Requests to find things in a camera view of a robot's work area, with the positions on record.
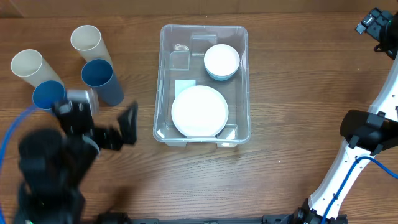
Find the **blue cup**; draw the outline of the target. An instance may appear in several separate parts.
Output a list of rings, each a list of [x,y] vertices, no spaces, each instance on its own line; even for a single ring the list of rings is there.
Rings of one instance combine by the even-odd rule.
[[[65,87],[58,81],[47,80],[39,84],[33,94],[32,102],[40,110],[52,114],[52,105],[58,101],[67,99]]]
[[[116,106],[124,99],[124,92],[113,66],[107,60],[97,58],[87,62],[81,70],[81,79],[107,105]]]

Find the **pink plate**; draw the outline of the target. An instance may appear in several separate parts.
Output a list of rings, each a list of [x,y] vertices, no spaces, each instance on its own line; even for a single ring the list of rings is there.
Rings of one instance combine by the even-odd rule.
[[[186,137],[214,137],[226,126],[229,108],[219,91],[197,85],[185,89],[174,99],[171,117]]]

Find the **beige cup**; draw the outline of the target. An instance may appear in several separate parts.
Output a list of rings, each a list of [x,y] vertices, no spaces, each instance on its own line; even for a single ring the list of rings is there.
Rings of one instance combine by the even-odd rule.
[[[100,58],[113,65],[101,32],[97,27],[92,25],[77,27],[70,36],[70,43],[87,62]]]
[[[54,80],[63,85],[61,78],[34,49],[26,49],[17,53],[11,61],[12,73],[34,87],[48,80]]]

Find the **light blue bowl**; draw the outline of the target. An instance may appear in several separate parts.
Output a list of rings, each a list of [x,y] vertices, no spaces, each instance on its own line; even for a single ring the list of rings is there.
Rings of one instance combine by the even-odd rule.
[[[215,75],[214,73],[211,73],[211,72],[209,72],[208,70],[207,70],[206,72],[207,72],[207,74],[209,74],[209,76],[210,76],[212,79],[217,80],[217,81],[226,81],[226,80],[229,80],[229,79],[232,78],[232,77],[234,76],[234,74],[236,73],[236,72],[233,72],[233,73],[230,73],[230,74],[228,74],[228,75]]]

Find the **pink bowl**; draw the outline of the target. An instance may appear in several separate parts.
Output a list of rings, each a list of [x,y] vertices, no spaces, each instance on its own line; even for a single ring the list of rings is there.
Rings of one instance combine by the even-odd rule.
[[[217,44],[210,47],[204,56],[205,69],[215,75],[228,75],[239,68],[240,56],[230,45]]]

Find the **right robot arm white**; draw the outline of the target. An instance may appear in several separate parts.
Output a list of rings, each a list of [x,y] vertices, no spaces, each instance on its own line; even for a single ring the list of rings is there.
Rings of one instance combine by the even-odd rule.
[[[374,51],[386,53],[394,63],[369,109],[346,113],[340,126],[343,141],[325,178],[282,223],[347,223],[339,211],[354,182],[369,162],[380,164],[376,155],[397,146],[397,14],[374,8],[356,31],[375,39]]]

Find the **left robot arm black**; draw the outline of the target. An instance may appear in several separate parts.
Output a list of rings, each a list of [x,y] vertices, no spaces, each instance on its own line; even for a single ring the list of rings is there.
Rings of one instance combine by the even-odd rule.
[[[79,185],[101,150],[137,141],[137,102],[118,116],[119,129],[95,126],[89,103],[60,100],[52,112],[62,132],[37,129],[19,143],[24,181],[14,223],[79,223],[85,204]]]

